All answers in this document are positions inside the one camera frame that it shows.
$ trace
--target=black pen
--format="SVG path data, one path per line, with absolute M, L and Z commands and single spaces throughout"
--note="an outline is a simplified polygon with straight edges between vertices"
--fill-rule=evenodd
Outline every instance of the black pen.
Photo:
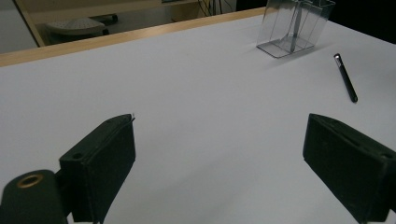
M 341 55 L 339 53 L 336 53 L 334 55 L 334 59 L 338 65 L 338 68 L 340 69 L 341 75 L 343 76 L 343 80 L 346 83 L 346 89 L 347 89 L 347 92 L 349 93 L 350 100 L 353 103 L 358 102 L 358 95 L 356 94 L 355 90 L 353 89 L 352 82 L 350 82 L 349 76 L 347 75 L 347 70 L 344 67 L 343 60 L 341 60 Z

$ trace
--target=transparent acrylic box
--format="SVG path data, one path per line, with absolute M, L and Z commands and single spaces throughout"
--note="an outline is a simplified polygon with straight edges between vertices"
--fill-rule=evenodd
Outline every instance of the transparent acrylic box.
M 268 0 L 257 48 L 275 58 L 315 46 L 335 3 Z

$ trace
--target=wooden table edge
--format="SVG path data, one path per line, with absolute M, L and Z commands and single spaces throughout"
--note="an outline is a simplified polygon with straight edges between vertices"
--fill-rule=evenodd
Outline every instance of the wooden table edge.
M 188 30 L 226 21 L 240 20 L 253 16 L 263 15 L 263 13 L 264 8 L 260 7 L 251 10 L 227 13 L 213 17 L 205 17 L 191 21 L 180 21 L 114 35 L 99 36 L 96 38 L 84 39 L 59 45 L 52 45 L 43 48 L 25 49 L 10 53 L 4 53 L 0 54 L 0 67 L 47 59 L 50 57 L 75 53 L 83 50 L 97 49 L 104 46 L 119 44 L 136 39 L 169 34 L 177 31 Z

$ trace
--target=cable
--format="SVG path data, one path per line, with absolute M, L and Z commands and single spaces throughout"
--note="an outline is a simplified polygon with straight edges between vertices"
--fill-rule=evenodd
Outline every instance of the cable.
M 224 2 L 230 7 L 231 12 L 233 12 L 233 7 L 230 5 L 230 3 L 228 3 L 227 0 L 224 0 Z
M 204 12 L 205 17 L 207 17 L 206 12 L 204 11 L 204 9 L 203 9 L 202 6 L 201 6 L 201 1 L 200 1 L 200 0 L 198 0 L 198 5 L 199 5 L 199 7 L 201 8 L 202 12 Z
M 213 6 L 212 6 L 213 13 L 212 13 L 212 15 L 216 16 L 216 14 L 217 14 L 217 11 L 216 11 L 216 0 L 213 0 L 212 2 L 213 2 Z
M 206 7 L 207 12 L 208 12 L 209 15 L 211 16 L 212 13 L 210 13 L 210 8 L 207 6 L 206 0 L 204 0 L 203 2 L 204 2 L 204 4 L 205 4 L 205 7 Z
M 222 14 L 221 0 L 219 0 L 220 14 Z

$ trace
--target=background table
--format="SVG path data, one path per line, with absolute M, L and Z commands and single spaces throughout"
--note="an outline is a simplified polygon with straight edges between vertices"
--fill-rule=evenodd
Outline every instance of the background table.
M 1 67 L 0 187 L 57 171 L 102 121 L 135 113 L 136 163 L 106 223 L 356 223 L 304 162 L 306 122 L 339 119 L 395 149 L 396 47 L 328 22 L 314 49 L 276 60 L 255 48 L 261 22 Z
M 168 3 L 163 3 L 162 0 L 14 0 L 14 2 L 39 47 L 50 45 L 49 31 L 45 27 L 45 23 L 49 22 L 110 15 L 153 7 L 182 5 L 177 11 L 177 16 L 180 18 L 188 18 L 190 15 L 185 14 L 191 13 L 192 10 L 195 18 L 197 18 L 199 11 L 199 1 L 195 0 L 180 0 Z

